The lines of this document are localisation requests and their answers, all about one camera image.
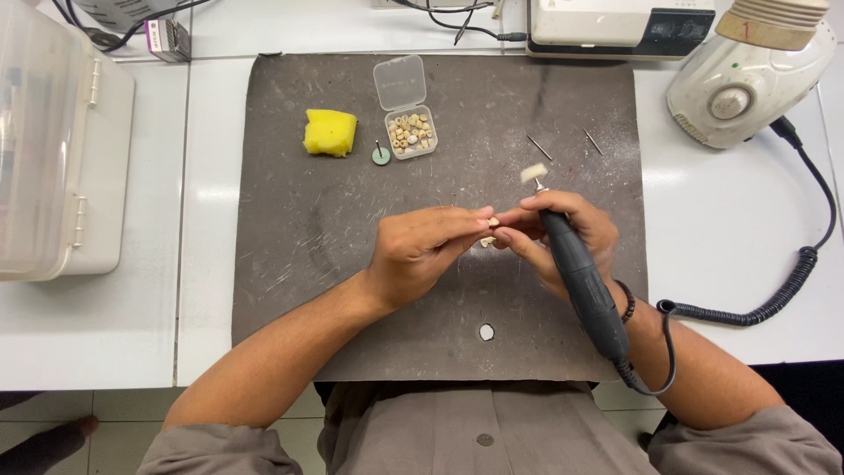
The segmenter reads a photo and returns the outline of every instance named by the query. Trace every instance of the hand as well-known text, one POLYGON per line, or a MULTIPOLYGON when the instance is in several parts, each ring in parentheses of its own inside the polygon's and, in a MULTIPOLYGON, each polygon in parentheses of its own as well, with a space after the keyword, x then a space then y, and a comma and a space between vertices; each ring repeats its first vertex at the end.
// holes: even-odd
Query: hand
POLYGON ((437 206, 388 216, 378 224, 375 253, 364 271, 389 314, 425 295, 461 254, 492 235, 492 206, 467 210, 437 206))
POLYGON ((534 240, 539 240, 545 246, 548 245, 548 236, 545 234, 537 212, 544 209, 568 214, 571 226, 592 254, 604 284, 615 296, 618 292, 613 292, 617 284, 612 278, 612 267, 615 245, 619 241, 619 230, 609 220, 609 214, 606 211, 594 207, 579 194, 543 191, 523 199, 518 208, 495 215, 500 222, 500 226, 493 232, 496 239, 495 247, 510 248, 513 253, 536 268, 543 284, 551 292, 563 300, 568 300, 569 294, 560 279, 551 251, 534 242, 534 240))

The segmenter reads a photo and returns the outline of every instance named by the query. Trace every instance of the small plastic case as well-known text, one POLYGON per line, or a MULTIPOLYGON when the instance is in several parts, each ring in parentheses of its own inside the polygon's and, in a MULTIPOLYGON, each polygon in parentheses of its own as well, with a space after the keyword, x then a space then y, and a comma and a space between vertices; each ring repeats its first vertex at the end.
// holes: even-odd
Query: small plastic case
POLYGON ((399 160, 404 160, 434 151, 440 139, 436 135, 433 114, 430 113, 427 106, 422 105, 428 95, 425 88, 425 67, 422 65, 422 58, 418 54, 411 54, 378 63, 372 70, 372 75, 375 78, 375 88, 378 91, 381 108, 387 111, 387 116, 384 117, 384 128, 387 131, 387 143, 390 143, 392 154, 399 160), (425 114, 428 117, 428 120, 424 123, 427 123, 430 127, 431 136, 426 135, 424 139, 433 139, 434 144, 427 149, 416 150, 416 145, 420 145, 420 141, 417 141, 410 145, 410 152, 396 153, 396 149, 392 146, 390 140, 388 123, 395 120, 396 117, 410 117, 413 114, 420 116, 425 114))

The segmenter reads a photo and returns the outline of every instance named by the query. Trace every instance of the felt polishing wheel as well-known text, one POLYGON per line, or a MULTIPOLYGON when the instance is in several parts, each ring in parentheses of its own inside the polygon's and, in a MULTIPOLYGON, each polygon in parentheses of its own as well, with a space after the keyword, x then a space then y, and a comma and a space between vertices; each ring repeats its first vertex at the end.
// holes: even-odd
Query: felt polishing wheel
POLYGON ((380 149, 375 149, 372 151, 372 161, 377 163, 378 165, 384 166, 390 161, 390 150, 381 147, 380 149))

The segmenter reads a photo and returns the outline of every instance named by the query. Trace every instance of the white desk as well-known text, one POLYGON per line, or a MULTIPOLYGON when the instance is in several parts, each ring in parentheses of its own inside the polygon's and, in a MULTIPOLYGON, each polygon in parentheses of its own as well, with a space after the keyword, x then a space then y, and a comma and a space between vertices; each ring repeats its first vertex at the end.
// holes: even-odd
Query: white desk
MULTIPOLYGON (((486 12, 473 25, 524 31, 524 0, 506 1, 501 22, 486 12)), ((230 348, 246 86, 259 52, 520 53, 475 32, 455 49, 453 32, 427 15, 369 5, 215 0, 179 17, 192 26, 190 68, 148 62, 139 47, 122 54, 138 62, 127 65, 138 94, 122 262, 107 276, 0 284, 0 358, 8 362, 0 390, 188 385, 230 348), (354 34, 339 33, 344 25, 354 34)), ((840 7, 831 23, 844 34, 840 7)), ((797 249, 823 233, 823 196, 768 131, 727 151, 696 144, 665 107, 679 64, 634 66, 649 297, 751 309, 780 285, 797 249)), ((826 131, 844 130, 844 88, 832 89, 844 84, 841 55, 827 77, 788 116, 835 186, 844 137, 827 140, 826 131)), ((840 269, 839 227, 781 314, 744 330, 692 325, 746 363, 844 358, 840 269)))

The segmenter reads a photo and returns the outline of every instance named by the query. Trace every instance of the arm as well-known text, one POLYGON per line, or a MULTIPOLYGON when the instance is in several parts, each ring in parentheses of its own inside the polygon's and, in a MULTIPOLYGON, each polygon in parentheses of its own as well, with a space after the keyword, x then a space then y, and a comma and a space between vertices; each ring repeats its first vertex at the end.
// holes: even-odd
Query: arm
MULTIPOLYGON (((493 233, 498 240, 495 246, 510 248, 530 262, 544 285, 567 300, 568 294, 550 251, 533 241, 541 241, 544 236, 537 214, 537 210, 542 209, 568 213, 595 259, 616 306, 624 312, 627 298, 611 276, 618 229, 605 211, 595 208, 582 196, 545 191, 523 200, 519 208, 496 215, 501 227, 493 233)), ((630 338, 630 362, 648 388, 658 389, 668 376, 662 315, 654 307, 637 300, 636 313, 625 328, 630 338)), ((685 425, 693 429, 727 427, 747 420, 766 407, 785 404, 753 369, 692 329, 674 321, 671 322, 671 336, 676 350, 677 378, 674 385, 659 396, 659 401, 685 425)))
POLYGON ((381 220, 370 266, 276 319, 223 356, 173 404, 164 428, 266 428, 326 361, 367 325, 422 297, 449 265, 492 234, 493 210, 451 206, 381 220))

